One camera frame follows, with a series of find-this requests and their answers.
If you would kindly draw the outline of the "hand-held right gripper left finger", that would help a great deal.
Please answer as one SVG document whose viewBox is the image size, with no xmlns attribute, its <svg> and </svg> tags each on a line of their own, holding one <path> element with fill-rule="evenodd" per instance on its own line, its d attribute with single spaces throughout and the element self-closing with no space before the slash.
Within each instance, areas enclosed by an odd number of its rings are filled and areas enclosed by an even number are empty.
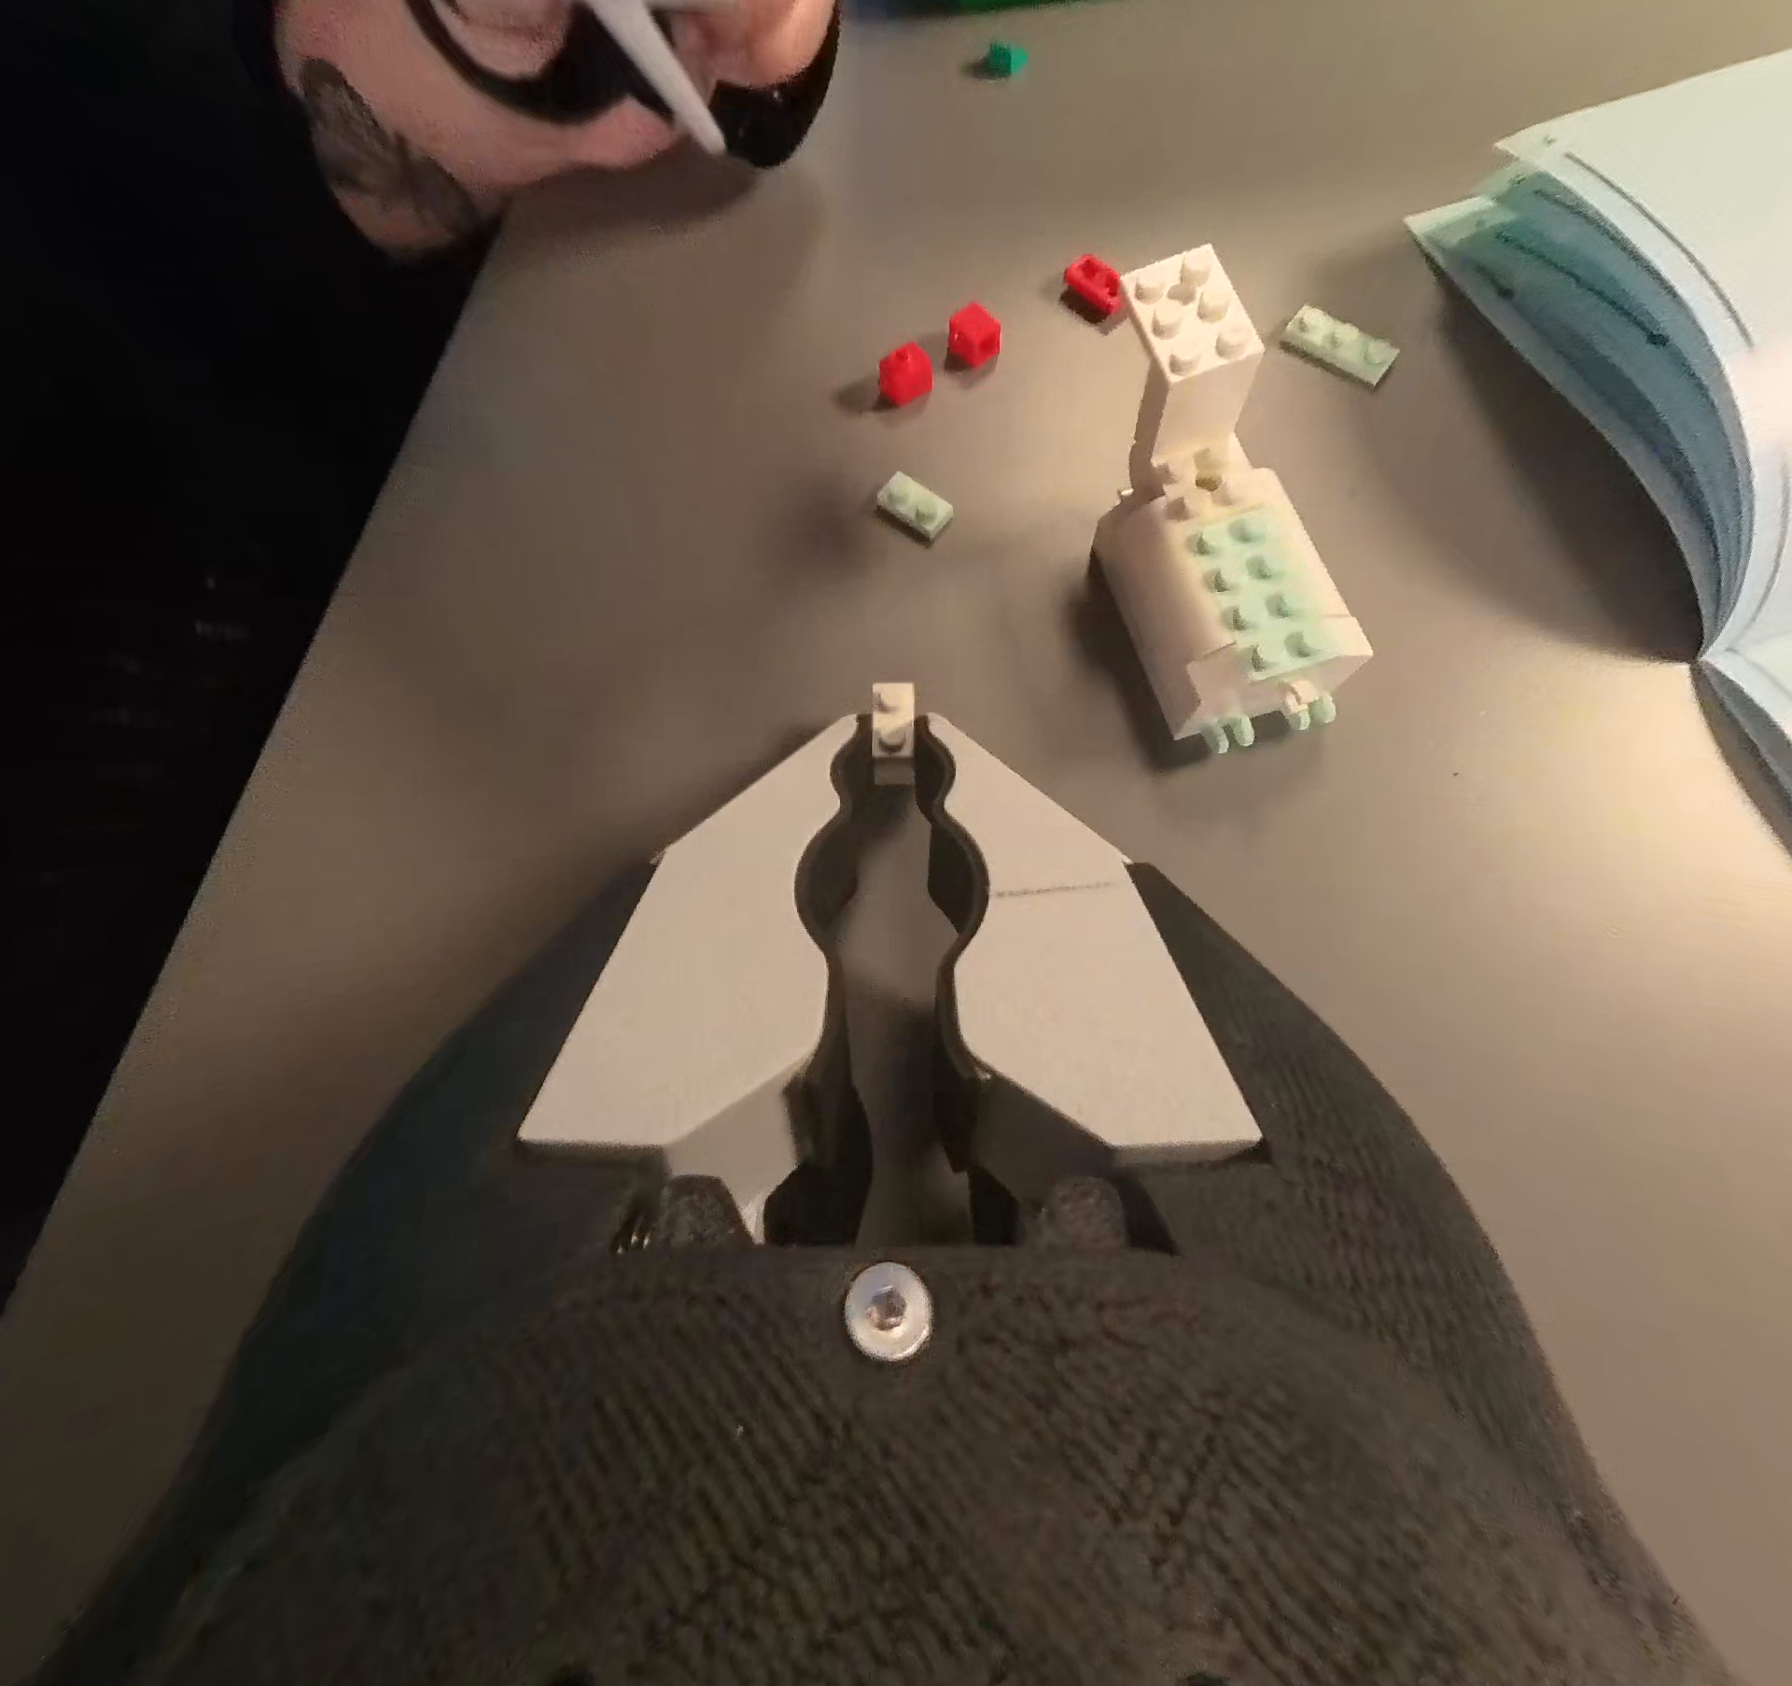
<svg viewBox="0 0 1792 1686">
<path fill-rule="evenodd" d="M 722 1182 L 753 1240 L 839 1150 L 849 1089 L 824 925 L 862 719 L 664 846 L 524 1113 L 531 1158 Z"/>
</svg>

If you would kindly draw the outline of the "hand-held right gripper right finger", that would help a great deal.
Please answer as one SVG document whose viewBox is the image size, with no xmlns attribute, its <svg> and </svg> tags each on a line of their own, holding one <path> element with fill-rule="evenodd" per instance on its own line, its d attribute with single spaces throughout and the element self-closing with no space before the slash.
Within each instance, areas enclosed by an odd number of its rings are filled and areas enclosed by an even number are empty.
<svg viewBox="0 0 1792 1686">
<path fill-rule="evenodd" d="M 933 1111 L 968 1236 L 1009 1246 L 1067 1180 L 1127 1201 L 1261 1147 L 1125 852 L 942 715 L 914 723 L 934 981 Z"/>
</svg>

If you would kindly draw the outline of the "white and mint lego model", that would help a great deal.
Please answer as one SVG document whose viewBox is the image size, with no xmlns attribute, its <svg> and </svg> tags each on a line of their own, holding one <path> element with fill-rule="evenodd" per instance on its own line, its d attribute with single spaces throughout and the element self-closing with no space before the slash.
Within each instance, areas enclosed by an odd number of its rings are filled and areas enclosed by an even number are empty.
<svg viewBox="0 0 1792 1686">
<path fill-rule="evenodd" d="M 1375 659 L 1283 480 L 1241 426 L 1267 357 L 1216 249 L 1127 267 L 1143 353 L 1129 482 L 1095 521 L 1106 587 L 1162 728 L 1209 756 L 1334 723 Z"/>
</svg>

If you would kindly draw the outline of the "long mint lego plate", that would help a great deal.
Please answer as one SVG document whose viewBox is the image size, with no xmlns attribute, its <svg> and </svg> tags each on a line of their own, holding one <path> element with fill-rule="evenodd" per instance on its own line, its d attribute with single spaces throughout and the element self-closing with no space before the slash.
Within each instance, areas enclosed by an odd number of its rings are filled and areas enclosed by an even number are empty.
<svg viewBox="0 0 1792 1686">
<path fill-rule="evenodd" d="M 1366 391 L 1375 391 L 1399 361 L 1395 344 L 1313 305 L 1302 305 L 1287 318 L 1278 346 Z"/>
</svg>

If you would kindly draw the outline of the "lego instruction booklet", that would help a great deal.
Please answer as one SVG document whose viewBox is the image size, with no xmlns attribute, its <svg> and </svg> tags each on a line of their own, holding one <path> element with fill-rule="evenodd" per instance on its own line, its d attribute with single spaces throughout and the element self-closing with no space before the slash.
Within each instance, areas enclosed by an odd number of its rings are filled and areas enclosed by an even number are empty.
<svg viewBox="0 0 1792 1686">
<path fill-rule="evenodd" d="M 1646 491 L 1690 581 L 1694 669 L 1786 799 L 1789 53 L 1494 150 L 1405 230 Z"/>
</svg>

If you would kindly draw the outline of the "person's left hand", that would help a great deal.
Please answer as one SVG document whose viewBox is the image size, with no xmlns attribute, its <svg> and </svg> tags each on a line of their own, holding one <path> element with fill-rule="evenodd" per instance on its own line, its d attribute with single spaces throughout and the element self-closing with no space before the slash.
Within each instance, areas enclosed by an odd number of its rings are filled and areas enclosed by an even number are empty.
<svg viewBox="0 0 1792 1686">
<path fill-rule="evenodd" d="M 834 77 L 839 0 L 660 8 L 653 23 L 723 153 L 789 161 Z M 552 181 L 688 144 L 580 0 L 275 0 L 274 51 L 333 204 L 391 258 L 440 256 Z"/>
</svg>

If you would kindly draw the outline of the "person's black sweater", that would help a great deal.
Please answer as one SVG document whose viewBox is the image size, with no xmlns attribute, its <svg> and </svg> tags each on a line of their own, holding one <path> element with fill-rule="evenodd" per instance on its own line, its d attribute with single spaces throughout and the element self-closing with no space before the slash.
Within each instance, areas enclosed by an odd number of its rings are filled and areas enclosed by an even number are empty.
<svg viewBox="0 0 1792 1686">
<path fill-rule="evenodd" d="M 279 0 L 1 0 L 9 1300 L 485 243 L 330 196 Z"/>
</svg>

